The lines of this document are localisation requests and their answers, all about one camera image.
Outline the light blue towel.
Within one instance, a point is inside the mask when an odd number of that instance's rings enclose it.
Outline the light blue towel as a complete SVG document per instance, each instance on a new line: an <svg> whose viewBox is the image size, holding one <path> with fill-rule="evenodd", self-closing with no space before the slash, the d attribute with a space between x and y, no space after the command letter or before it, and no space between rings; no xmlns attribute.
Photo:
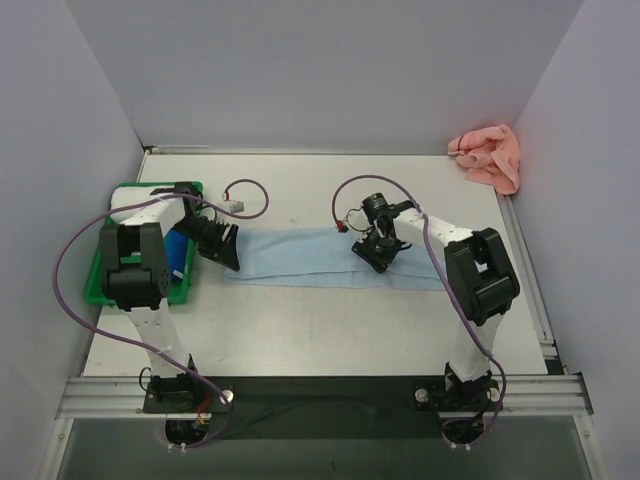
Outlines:
<svg viewBox="0 0 640 480"><path fill-rule="evenodd" d="M351 247L354 239L331 228L284 231L241 230L237 238L240 270L225 280L238 285L442 291L428 254L413 247L400 252L382 274Z"/></svg>

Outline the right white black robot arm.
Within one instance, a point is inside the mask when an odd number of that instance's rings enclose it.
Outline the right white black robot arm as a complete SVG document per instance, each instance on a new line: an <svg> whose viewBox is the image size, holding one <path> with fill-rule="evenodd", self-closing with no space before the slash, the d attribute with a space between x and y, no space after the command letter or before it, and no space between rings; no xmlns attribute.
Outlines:
<svg viewBox="0 0 640 480"><path fill-rule="evenodd" d="M480 397L498 399L491 380L498 328L520 284L500 234L493 228L470 230L418 211L411 201L390 204L381 193L362 201L362 231L352 251L383 274L400 251L424 249L454 310L462 319L445 366L443 396L463 410Z"/></svg>

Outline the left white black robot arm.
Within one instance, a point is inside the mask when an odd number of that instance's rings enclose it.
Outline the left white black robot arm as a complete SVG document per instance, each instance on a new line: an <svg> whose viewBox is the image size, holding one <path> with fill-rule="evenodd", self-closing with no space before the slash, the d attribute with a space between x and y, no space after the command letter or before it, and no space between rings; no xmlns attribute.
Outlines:
<svg viewBox="0 0 640 480"><path fill-rule="evenodd" d="M148 392L181 412L195 409L205 393L204 385L189 374L195 364L170 316L172 271L165 237L176 231L194 242L204 258L240 269L239 227L201 215L201 198L191 182L118 187L111 197L111 221L99 232L103 295L152 348Z"/></svg>

